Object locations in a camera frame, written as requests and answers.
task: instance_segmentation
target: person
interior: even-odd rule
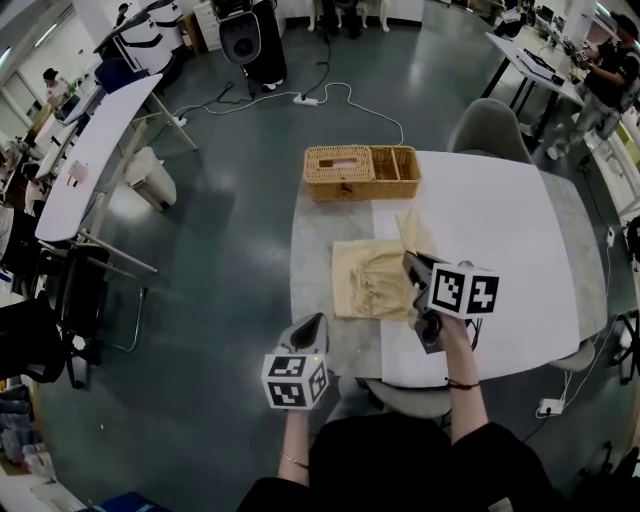
[[[116,18],[116,27],[119,27],[124,23],[124,20],[126,19],[125,14],[127,14],[128,10],[129,4],[120,4],[118,7],[118,17]]]
[[[327,423],[309,448],[309,414],[289,411],[278,476],[258,480],[238,510],[566,510],[533,450],[489,422],[464,322],[440,316],[451,439],[389,413]]]
[[[58,72],[53,69],[47,69],[42,78],[47,85],[47,103],[52,107],[60,107],[69,97],[71,86],[64,78],[58,77]]]
[[[78,104],[80,98],[74,94],[69,82],[58,77],[58,72],[55,69],[47,69],[42,78],[47,84],[47,103],[53,109],[54,117],[58,121],[64,121]]]
[[[502,37],[504,39],[515,38],[520,33],[520,30],[522,30],[522,27],[527,24],[526,11],[533,9],[534,4],[535,0],[524,0],[525,9],[523,10],[523,0],[505,0],[506,10],[510,11],[512,9],[517,9],[520,13],[520,19],[510,22],[503,20],[502,23],[498,25],[498,28],[493,31],[493,33],[498,37]]]
[[[637,96],[640,59],[634,48],[638,28],[627,16],[613,13],[611,17],[617,24],[616,34],[620,41],[610,38],[597,50],[585,52],[589,58],[589,74],[577,87],[584,107],[575,125],[571,123],[569,112],[562,116],[561,133],[546,153],[552,160],[564,158],[588,131],[607,118],[614,116],[619,122],[622,114],[633,104],[633,101],[626,101],[626,93]]]
[[[360,32],[360,21],[356,8],[357,2],[355,7],[344,9],[344,16],[342,17],[351,39],[357,39],[362,35]],[[336,14],[336,4],[334,1],[322,0],[322,11],[324,12],[322,16],[322,25],[325,30],[331,35],[338,35],[338,15]]]

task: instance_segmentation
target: black shirt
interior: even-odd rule
[[[598,51],[602,57],[598,67],[610,73],[620,73],[625,84],[616,85],[593,72],[587,75],[584,82],[602,103],[608,107],[619,107],[622,93],[638,75],[638,60],[631,55],[633,48],[621,48],[620,42],[612,39],[598,46]]]
[[[434,422],[396,413],[334,421],[311,448],[309,481],[259,480],[238,510],[566,510],[533,450],[493,423],[452,446]]]

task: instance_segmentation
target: wicker basket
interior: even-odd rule
[[[314,201],[408,199],[421,181],[416,152],[405,146],[310,148],[304,178]]]

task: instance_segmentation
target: bracelet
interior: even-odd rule
[[[452,379],[447,379],[449,381],[448,386],[452,389],[462,389],[463,391],[469,391],[470,389],[473,389],[475,387],[478,387],[480,385],[479,382],[477,382],[476,384],[461,384],[455,380]]]
[[[309,466],[307,466],[306,464],[303,464],[302,462],[300,462],[299,460],[293,459],[291,457],[289,457],[286,453],[282,452],[282,456],[287,459],[289,462],[291,462],[292,464],[295,464],[296,466],[300,466],[302,469],[306,469],[307,471],[309,471]]]

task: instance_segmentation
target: power strip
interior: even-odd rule
[[[295,98],[293,98],[293,102],[296,105],[304,105],[305,107],[317,107],[318,100],[313,98],[302,98],[302,94],[298,94]]]
[[[564,400],[554,400],[553,398],[543,398],[540,401],[537,414],[539,416],[560,416],[564,410]]]

